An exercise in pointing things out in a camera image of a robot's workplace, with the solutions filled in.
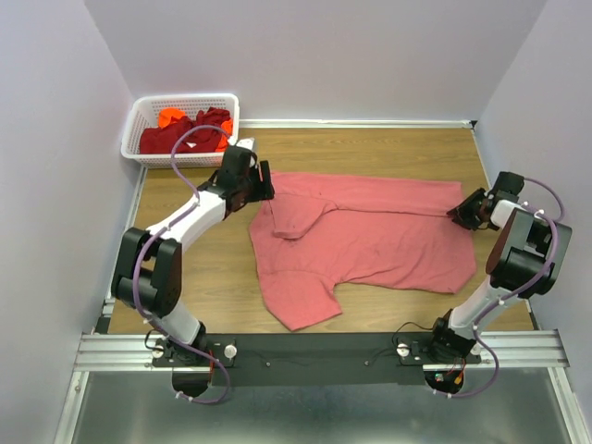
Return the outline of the pink t shirt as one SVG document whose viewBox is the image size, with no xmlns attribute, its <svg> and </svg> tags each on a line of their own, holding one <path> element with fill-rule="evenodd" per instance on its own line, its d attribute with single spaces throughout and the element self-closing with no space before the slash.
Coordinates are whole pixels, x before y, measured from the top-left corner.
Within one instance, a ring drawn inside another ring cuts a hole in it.
<svg viewBox="0 0 592 444">
<path fill-rule="evenodd" d="M 448 211 L 456 181 L 275 172 L 249 233 L 268 312 L 294 331 L 340 315 L 355 283 L 455 294 L 476 271 L 470 232 Z"/>
</svg>

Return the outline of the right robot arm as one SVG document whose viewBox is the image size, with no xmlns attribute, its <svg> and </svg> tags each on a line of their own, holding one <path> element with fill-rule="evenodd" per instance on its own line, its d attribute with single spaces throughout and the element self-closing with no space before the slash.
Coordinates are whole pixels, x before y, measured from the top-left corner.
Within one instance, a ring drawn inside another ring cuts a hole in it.
<svg viewBox="0 0 592 444">
<path fill-rule="evenodd" d="M 526 182 L 553 196 L 559 215 L 520 202 Z M 490 190 L 479 189 L 449 210 L 448 217 L 473 231 L 482 226 L 499 237 L 487 259 L 486 279 L 463 304 L 449 310 L 433 325 L 427 347 L 437 360 L 467 357 L 478 344 L 479 333 L 503 311 L 554 286 L 566 254 L 572 229 L 562 223 L 565 207 L 557 192 L 537 179 L 509 171 L 498 174 Z"/>
</svg>

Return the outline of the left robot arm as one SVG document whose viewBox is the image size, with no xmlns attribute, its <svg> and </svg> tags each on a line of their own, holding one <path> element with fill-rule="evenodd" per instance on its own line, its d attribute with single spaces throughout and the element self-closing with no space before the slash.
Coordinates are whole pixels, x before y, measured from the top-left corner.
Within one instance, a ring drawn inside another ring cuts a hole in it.
<svg viewBox="0 0 592 444">
<path fill-rule="evenodd" d="M 180 300 L 183 254 L 208 229 L 246 204 L 273 199 L 275 192 L 269 163 L 257 159 L 253 138 L 230 145 L 220 168 L 196 190 L 161 222 L 124 233 L 111 294 L 178 348 L 205 356 L 206 328 Z"/>
</svg>

